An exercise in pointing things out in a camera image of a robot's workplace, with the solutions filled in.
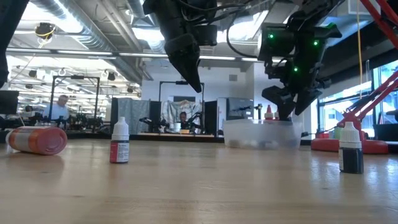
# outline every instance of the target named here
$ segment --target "computer monitor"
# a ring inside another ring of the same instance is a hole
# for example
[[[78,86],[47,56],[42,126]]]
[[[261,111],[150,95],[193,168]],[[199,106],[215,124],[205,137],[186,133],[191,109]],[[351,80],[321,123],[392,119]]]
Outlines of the computer monitor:
[[[0,90],[0,114],[17,114],[19,91]]]

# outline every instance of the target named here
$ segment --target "person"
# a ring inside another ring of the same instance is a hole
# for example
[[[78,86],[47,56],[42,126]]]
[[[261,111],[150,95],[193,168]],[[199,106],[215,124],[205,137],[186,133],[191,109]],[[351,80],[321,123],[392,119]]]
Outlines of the person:
[[[58,101],[56,103],[53,103],[52,105],[52,113],[51,113],[51,119],[59,119],[60,116],[63,116],[63,119],[68,119],[69,117],[69,112],[68,112],[68,106],[66,105],[68,103],[69,97],[67,95],[60,95],[58,98]],[[47,105],[46,109],[43,112],[43,117],[49,116],[50,114],[50,105]]]
[[[180,122],[181,122],[181,129],[189,129],[189,124],[187,122],[187,113],[181,112],[180,113]]]

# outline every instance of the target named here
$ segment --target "white bottle cap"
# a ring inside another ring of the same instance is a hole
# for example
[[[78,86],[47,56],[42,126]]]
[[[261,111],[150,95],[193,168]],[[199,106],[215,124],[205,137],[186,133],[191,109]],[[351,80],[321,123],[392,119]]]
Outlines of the white bottle cap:
[[[347,121],[345,127],[340,132],[340,147],[362,148],[359,131],[354,127],[354,123],[351,121]]]
[[[112,140],[129,140],[129,125],[125,117],[120,117],[113,127]]]

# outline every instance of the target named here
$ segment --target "plastic bin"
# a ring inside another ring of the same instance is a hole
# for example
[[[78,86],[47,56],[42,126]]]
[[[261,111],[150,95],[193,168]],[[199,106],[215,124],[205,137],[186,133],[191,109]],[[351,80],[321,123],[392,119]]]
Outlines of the plastic bin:
[[[278,149],[300,147],[302,123],[239,119],[225,121],[224,140],[228,147]]]

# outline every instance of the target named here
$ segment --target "red base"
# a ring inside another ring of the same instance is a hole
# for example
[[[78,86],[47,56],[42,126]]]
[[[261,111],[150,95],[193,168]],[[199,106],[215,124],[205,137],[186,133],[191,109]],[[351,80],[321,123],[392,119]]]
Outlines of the red base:
[[[338,139],[314,139],[311,141],[311,150],[338,152]],[[384,141],[365,140],[362,142],[364,154],[388,154],[388,145]]]

